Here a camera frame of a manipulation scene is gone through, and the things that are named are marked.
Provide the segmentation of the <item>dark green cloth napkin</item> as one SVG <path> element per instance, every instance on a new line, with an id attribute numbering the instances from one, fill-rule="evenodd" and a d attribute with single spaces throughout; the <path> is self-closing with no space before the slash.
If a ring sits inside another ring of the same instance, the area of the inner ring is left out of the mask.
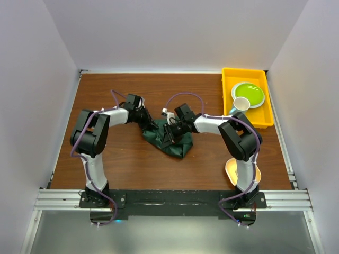
<path id="1" fill-rule="evenodd" d="M 165 119 L 155 119 L 157 129 L 142 130 L 143 138 L 161 152 L 175 158 L 183 159 L 193 147 L 193 138 L 191 133 L 183 136 L 171 143 L 164 125 L 167 124 Z"/>

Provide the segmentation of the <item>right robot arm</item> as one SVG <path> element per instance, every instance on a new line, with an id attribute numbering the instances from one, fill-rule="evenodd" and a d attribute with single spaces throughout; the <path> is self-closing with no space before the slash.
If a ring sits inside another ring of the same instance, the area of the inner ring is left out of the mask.
<path id="1" fill-rule="evenodd" d="M 195 114 L 187 104 L 175 109 L 175 114 L 162 109 L 167 118 L 164 124 L 162 148 L 178 143 L 186 133 L 211 133 L 220 135 L 232 157 L 236 160 L 236 195 L 223 198 L 222 202 L 236 202 L 236 207 L 247 208 L 255 201 L 258 193 L 256 161 L 262 143 L 261 135 L 255 130 L 244 113 L 231 116 Z"/>

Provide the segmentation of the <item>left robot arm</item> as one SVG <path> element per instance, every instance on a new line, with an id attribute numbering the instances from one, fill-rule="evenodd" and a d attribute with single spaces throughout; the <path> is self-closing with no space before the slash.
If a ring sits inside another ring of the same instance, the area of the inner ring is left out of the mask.
<path id="1" fill-rule="evenodd" d="M 158 128 L 145 106 L 145 99 L 128 94 L 124 102 L 112 108 L 82 110 L 70 136 L 70 155 L 81 159 L 85 171 L 85 200 L 97 207 L 114 203 L 102 159 L 109 128 L 127 123 L 137 123 L 142 130 Z"/>

